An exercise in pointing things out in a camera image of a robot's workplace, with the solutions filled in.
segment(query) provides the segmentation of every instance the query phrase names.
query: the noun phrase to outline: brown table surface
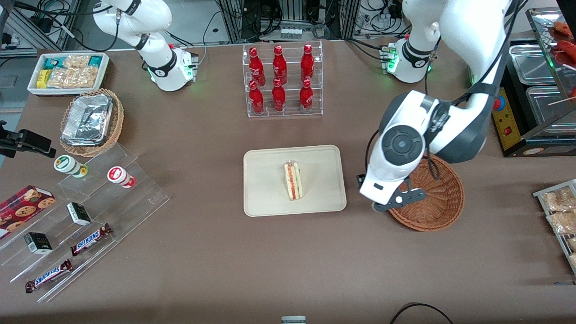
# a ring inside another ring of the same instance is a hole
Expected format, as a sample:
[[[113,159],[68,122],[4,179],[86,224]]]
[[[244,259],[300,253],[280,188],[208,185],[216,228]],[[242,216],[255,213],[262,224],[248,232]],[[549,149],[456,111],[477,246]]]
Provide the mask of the brown table surface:
[[[458,222],[412,231],[372,211],[355,176],[390,100],[423,84],[382,75],[345,42],[323,46],[324,115],[296,120],[247,118],[242,46],[210,47],[197,82],[173,93],[150,82],[137,52],[110,52],[106,86],[126,111],[120,142],[172,199],[49,303],[2,278],[0,322],[270,324],[306,315],[310,324],[383,323],[425,302],[455,323],[574,323],[576,287],[553,285],[574,277],[531,193],[576,178],[575,158],[504,159],[491,127],[478,157],[453,166],[466,192]],[[441,46],[430,94],[454,99],[467,79],[464,62]],[[64,152],[69,101],[30,95],[18,127]],[[324,144],[342,153],[345,210],[244,214],[246,151]],[[62,178],[51,159],[18,153],[0,169],[0,199]],[[398,323],[416,321],[443,319],[413,308]]]

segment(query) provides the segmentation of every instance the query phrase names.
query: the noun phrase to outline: coca-cola bottle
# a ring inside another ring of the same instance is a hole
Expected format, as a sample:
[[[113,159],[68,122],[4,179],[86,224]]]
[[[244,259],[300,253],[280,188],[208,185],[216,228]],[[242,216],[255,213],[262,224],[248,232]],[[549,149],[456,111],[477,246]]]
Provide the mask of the coca-cola bottle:
[[[286,108],[286,91],[282,87],[279,78],[274,79],[274,89],[272,89],[272,98],[274,99],[274,110],[283,112]]]
[[[310,44],[304,45],[304,55],[300,61],[300,69],[302,82],[307,78],[312,80],[314,76],[314,57],[312,57],[312,45]]]
[[[288,82],[288,69],[286,67],[286,58],[282,54],[282,46],[274,46],[274,61],[272,62],[274,68],[274,77],[280,79],[282,84]]]
[[[264,86],[266,84],[264,65],[258,57],[258,51],[252,47],[248,52],[250,53],[250,74],[252,75],[252,79],[258,82],[258,86]]]
[[[250,80],[248,86],[250,87],[248,96],[250,97],[252,110],[254,114],[261,115],[264,113],[264,97],[262,96],[262,92],[258,89],[258,84],[255,80]]]
[[[312,110],[312,96],[314,92],[310,89],[310,79],[302,82],[300,89],[300,111],[307,114]]]

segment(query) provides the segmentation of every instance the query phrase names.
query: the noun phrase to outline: wicker basket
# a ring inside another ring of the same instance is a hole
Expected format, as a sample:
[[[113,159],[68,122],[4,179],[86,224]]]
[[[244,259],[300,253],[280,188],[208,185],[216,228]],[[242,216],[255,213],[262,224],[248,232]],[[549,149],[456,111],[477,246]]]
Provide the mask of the wicker basket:
[[[64,148],[64,150],[70,154],[80,155],[83,157],[93,157],[98,153],[101,153],[105,150],[110,149],[114,143],[118,142],[118,138],[120,137],[120,132],[122,132],[122,123],[124,122],[124,108],[122,107],[122,103],[118,99],[118,97],[110,90],[107,89],[98,89],[96,91],[90,91],[81,94],[80,96],[95,96],[95,95],[107,95],[110,96],[114,100],[114,106],[112,107],[112,116],[110,119],[110,125],[108,126],[108,134],[106,143],[101,146],[72,146],[67,145],[60,140],[60,144]],[[64,113],[64,118],[60,123],[60,131],[64,130],[64,126],[66,125],[66,121],[68,121],[68,114],[70,113],[70,108],[72,107],[72,103],[68,105],[68,109]]]
[[[440,170],[440,180],[434,180],[430,174],[426,156],[410,174],[412,187],[424,189],[426,199],[390,210],[399,222],[422,232],[439,231],[452,225],[464,207],[464,188],[456,172],[439,157],[432,155],[431,158]],[[404,183],[400,189],[408,190]]]

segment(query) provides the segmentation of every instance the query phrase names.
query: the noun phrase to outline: clear acrylic display stand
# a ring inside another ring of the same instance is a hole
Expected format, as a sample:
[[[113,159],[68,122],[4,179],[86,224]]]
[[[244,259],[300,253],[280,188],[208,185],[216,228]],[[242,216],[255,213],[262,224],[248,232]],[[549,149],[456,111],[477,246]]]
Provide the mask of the clear acrylic display stand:
[[[304,54],[304,45],[312,45],[312,56],[314,57],[314,77],[310,87],[314,92],[312,97],[312,110],[305,114],[300,111],[300,89],[302,88],[302,81],[300,79],[300,60]],[[266,84],[260,87],[262,95],[264,96],[264,113],[261,115],[254,114],[254,110],[250,104],[250,97],[248,95],[250,88],[248,83],[252,79],[250,74],[250,55],[248,50],[251,47],[256,47],[258,56],[264,64],[264,76],[266,76]],[[274,80],[274,70],[272,69],[272,62],[274,60],[274,49],[263,47],[259,44],[244,45],[242,48],[242,70],[244,72],[244,91],[246,93],[246,107],[248,117],[273,117],[273,116],[309,116],[309,115],[322,115],[324,112],[323,100],[323,53],[322,42],[287,42],[282,43],[282,51],[286,58],[288,69],[288,82],[283,86],[286,91],[286,109],[283,112],[274,110],[274,102],[272,100],[272,89]]]
[[[91,267],[107,252],[144,222],[170,199],[162,188],[144,173],[137,157],[120,144],[115,144],[86,163],[88,174],[76,179],[66,177],[51,191],[56,202],[44,214],[21,226],[18,232],[0,241],[1,278],[22,286],[70,259],[74,270],[44,284],[31,295],[38,302],[49,301]],[[136,179],[129,189],[111,183],[106,173],[119,165]],[[72,222],[66,205],[83,204],[92,222],[80,226]],[[108,223],[113,232],[82,254],[72,257],[70,247]],[[47,255],[32,254],[24,242],[28,232],[44,233],[53,251]]]

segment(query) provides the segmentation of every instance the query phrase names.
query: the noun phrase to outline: cookie box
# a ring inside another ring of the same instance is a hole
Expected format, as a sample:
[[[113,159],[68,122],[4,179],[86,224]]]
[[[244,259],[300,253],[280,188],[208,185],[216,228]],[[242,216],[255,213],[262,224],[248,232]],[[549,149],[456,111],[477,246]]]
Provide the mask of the cookie box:
[[[24,225],[30,218],[52,205],[56,199],[46,190],[26,186],[5,202],[0,203],[0,239]]]
[[[66,55],[90,55],[90,56],[101,56],[102,61],[98,67],[98,74],[96,74],[96,81],[92,88],[71,88],[71,89],[56,89],[56,88],[38,88],[36,86],[36,81],[38,81],[38,76],[40,71],[43,69],[46,59],[60,58]],[[104,74],[106,73],[106,68],[108,66],[109,58],[105,53],[95,53],[95,52],[70,52],[70,53],[50,53],[42,54],[36,62],[36,67],[28,83],[28,91],[36,96],[67,96],[67,95],[79,95],[80,93],[85,93],[89,91],[96,91],[100,89],[100,85],[104,80]]]

